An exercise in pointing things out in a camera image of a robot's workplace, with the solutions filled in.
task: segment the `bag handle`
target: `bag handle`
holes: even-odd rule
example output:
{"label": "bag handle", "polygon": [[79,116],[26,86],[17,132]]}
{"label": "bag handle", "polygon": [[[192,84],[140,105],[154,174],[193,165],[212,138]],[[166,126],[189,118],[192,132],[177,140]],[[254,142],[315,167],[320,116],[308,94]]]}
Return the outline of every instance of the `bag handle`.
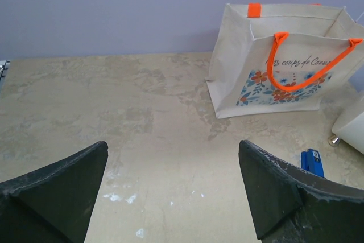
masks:
{"label": "bag handle", "polygon": [[344,59],[351,51],[353,51],[357,45],[363,42],[363,39],[349,39],[350,46],[341,52],[334,60],[332,60],[328,65],[326,65],[324,68],[322,68],[320,71],[318,71],[315,75],[307,79],[301,84],[294,85],[292,87],[286,87],[284,85],[281,85],[275,80],[274,74],[273,74],[273,66],[274,66],[274,59],[275,55],[277,53],[277,50],[279,46],[286,40],[286,38],[289,36],[288,32],[277,32],[274,34],[274,42],[272,45],[271,53],[269,54],[268,63],[267,63],[267,72],[268,72],[268,78],[271,81],[271,83],[278,89],[285,91],[285,92],[293,92],[300,90],[302,88],[307,87],[309,84],[312,84],[313,82],[317,81],[319,78],[323,77],[325,73],[327,73],[330,69],[332,69],[335,65],[337,65],[342,59]]}
{"label": "bag handle", "polygon": [[[312,3],[311,5],[321,6],[320,3]],[[260,2],[249,3],[247,17],[260,17],[261,13],[262,13],[262,4],[260,4]]]}

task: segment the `lavender wall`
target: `lavender wall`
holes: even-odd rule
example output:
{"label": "lavender wall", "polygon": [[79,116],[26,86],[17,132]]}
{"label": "lavender wall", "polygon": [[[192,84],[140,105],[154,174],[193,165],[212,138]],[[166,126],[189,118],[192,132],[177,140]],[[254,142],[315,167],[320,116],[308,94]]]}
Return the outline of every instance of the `lavender wall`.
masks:
{"label": "lavender wall", "polygon": [[362,0],[0,0],[0,59],[211,51],[225,3],[255,1],[364,10]]}

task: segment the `blue object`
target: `blue object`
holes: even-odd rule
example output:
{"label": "blue object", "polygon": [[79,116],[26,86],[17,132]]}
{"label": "blue object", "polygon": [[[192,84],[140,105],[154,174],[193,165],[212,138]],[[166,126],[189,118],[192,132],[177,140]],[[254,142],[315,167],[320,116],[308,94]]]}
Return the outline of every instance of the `blue object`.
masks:
{"label": "blue object", "polygon": [[317,176],[325,177],[320,153],[317,150],[310,148],[301,153],[301,168]]}

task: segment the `beige table surface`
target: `beige table surface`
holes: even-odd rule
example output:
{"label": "beige table surface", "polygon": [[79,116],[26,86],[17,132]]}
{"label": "beige table surface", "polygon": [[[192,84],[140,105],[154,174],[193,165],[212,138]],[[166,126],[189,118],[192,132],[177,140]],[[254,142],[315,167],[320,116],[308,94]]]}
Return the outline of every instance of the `beige table surface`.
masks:
{"label": "beige table surface", "polygon": [[364,155],[326,141],[357,96],[351,86],[320,111],[217,120],[204,81],[209,58],[12,61],[0,97],[0,181],[106,141],[86,243],[259,242],[238,164],[242,139],[297,166],[301,151],[318,149],[328,179],[364,188]]}

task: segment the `canvas tote bag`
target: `canvas tote bag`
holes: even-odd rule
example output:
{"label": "canvas tote bag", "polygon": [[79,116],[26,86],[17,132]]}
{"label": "canvas tote bag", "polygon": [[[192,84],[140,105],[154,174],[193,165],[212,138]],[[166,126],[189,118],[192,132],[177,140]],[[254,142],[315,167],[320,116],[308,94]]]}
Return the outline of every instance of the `canvas tote bag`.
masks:
{"label": "canvas tote bag", "polygon": [[227,4],[206,78],[217,118],[317,110],[364,62],[345,8]]}

